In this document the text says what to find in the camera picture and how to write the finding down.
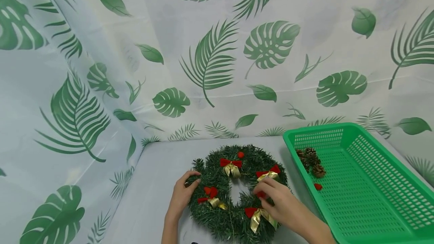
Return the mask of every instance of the right hand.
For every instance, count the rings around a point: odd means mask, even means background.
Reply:
[[[253,193],[260,191],[265,192],[274,201],[274,206],[272,206],[264,198],[260,198],[263,209],[276,221],[305,239],[309,238],[312,230],[330,232],[328,226],[292,195],[285,185],[271,178],[264,178],[257,184]]]

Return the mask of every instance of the red bow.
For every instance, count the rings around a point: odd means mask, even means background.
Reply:
[[[198,198],[197,199],[198,203],[206,202],[206,201],[208,201],[208,199],[214,199],[217,196],[217,188],[216,187],[204,187],[203,189],[205,190],[205,194],[209,195],[209,198],[206,198],[206,197]]]
[[[241,161],[240,160],[230,161],[228,159],[220,159],[220,167],[225,167],[226,165],[229,165],[231,162],[232,162],[232,164],[234,164],[238,168],[241,167]]]
[[[278,165],[275,164],[275,165],[271,168],[271,170],[269,170],[268,172],[275,172],[275,173],[278,173],[278,174],[279,174],[279,173],[280,173],[280,169],[279,169]],[[267,174],[268,172],[256,172],[256,176],[259,178],[259,177],[261,177],[261,176]]]

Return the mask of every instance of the leaf print backdrop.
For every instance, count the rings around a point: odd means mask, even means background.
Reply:
[[[357,122],[434,185],[433,12],[431,0],[1,0],[2,241],[51,241],[31,229],[68,224],[63,243],[101,243],[158,141]],[[35,224],[51,202],[62,215]]]

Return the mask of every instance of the christmas decoration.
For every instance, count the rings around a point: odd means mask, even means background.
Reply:
[[[243,153],[243,161],[239,160],[239,152]],[[254,196],[251,192],[258,184],[257,179],[263,175],[266,175],[265,178],[276,173],[279,176],[276,180],[287,185],[287,176],[281,164],[253,145],[232,145],[211,151],[205,160],[195,159],[192,169],[201,173],[200,176],[188,179],[188,183],[201,179],[188,204],[191,216],[197,224],[207,227],[218,241],[240,244],[272,243],[279,225],[261,208],[259,197],[265,198],[266,194],[262,192]],[[231,181],[237,173],[240,173],[240,181],[249,188],[250,193],[240,193],[239,202],[234,205]],[[212,196],[225,204],[226,209],[213,207],[208,203]]]

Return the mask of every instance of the red pom pom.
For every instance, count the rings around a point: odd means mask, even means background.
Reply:
[[[322,189],[322,185],[320,185],[320,184],[315,183],[313,185],[315,186],[315,189],[318,191],[320,191]]]

